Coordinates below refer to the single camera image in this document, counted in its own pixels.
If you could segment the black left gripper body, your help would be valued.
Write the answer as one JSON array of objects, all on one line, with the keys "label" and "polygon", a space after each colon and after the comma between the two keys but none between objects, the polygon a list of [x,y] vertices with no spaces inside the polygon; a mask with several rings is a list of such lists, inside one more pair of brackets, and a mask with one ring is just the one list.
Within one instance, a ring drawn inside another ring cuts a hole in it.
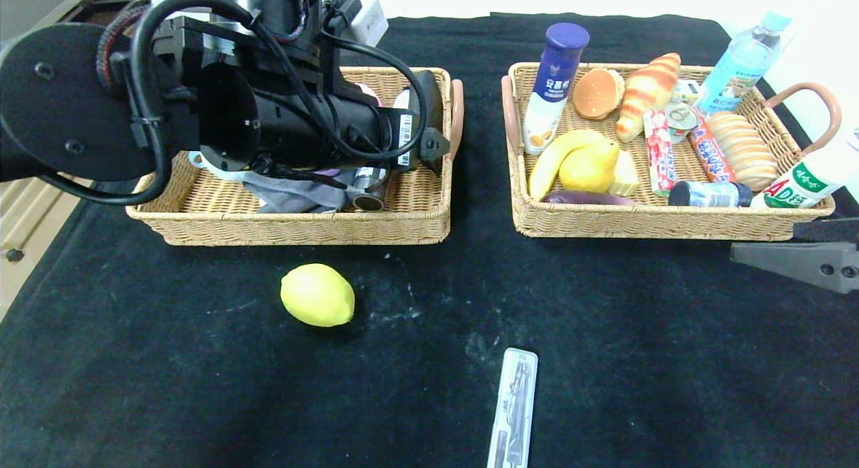
[{"label": "black left gripper body", "polygon": [[399,161],[426,126],[443,133],[438,69],[338,69],[307,85],[310,104],[286,83],[254,86],[254,168],[317,172]]}]

